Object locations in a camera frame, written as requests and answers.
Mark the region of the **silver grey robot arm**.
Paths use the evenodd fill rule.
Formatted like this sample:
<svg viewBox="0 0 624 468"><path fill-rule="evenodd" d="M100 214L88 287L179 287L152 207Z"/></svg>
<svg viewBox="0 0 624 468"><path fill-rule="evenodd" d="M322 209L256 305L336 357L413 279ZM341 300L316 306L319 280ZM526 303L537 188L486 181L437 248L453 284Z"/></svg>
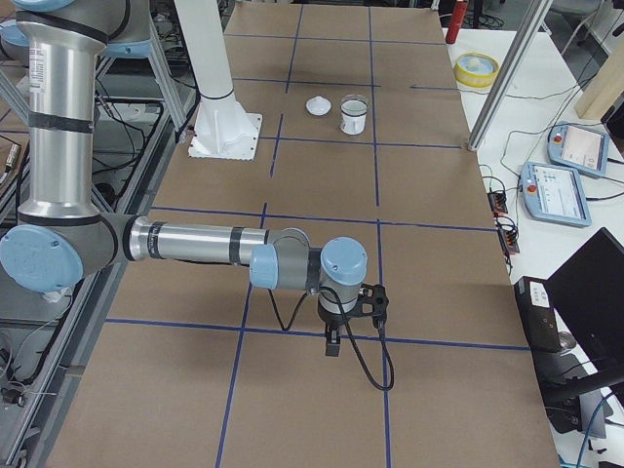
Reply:
<svg viewBox="0 0 624 468"><path fill-rule="evenodd" d="M19 1L29 41L30 191L1 241L1 264L22 287L59 291L123 260L243 265L253 286L318 298L326 352L362 313L367 254L339 237L319 249L298 229L155 222L102 213L91 200L96 61L109 45L150 37L145 1Z"/></svg>

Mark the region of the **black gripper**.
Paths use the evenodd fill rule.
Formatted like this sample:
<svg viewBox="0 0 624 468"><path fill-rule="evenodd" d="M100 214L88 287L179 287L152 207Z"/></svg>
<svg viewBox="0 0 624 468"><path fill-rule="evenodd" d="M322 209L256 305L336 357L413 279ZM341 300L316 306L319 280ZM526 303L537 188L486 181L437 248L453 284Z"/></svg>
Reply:
<svg viewBox="0 0 624 468"><path fill-rule="evenodd" d="M334 314L325 308L319 309L319 317L325 323L327 357L338 357L340 353L340 330L344 324L340 314Z"/></svg>

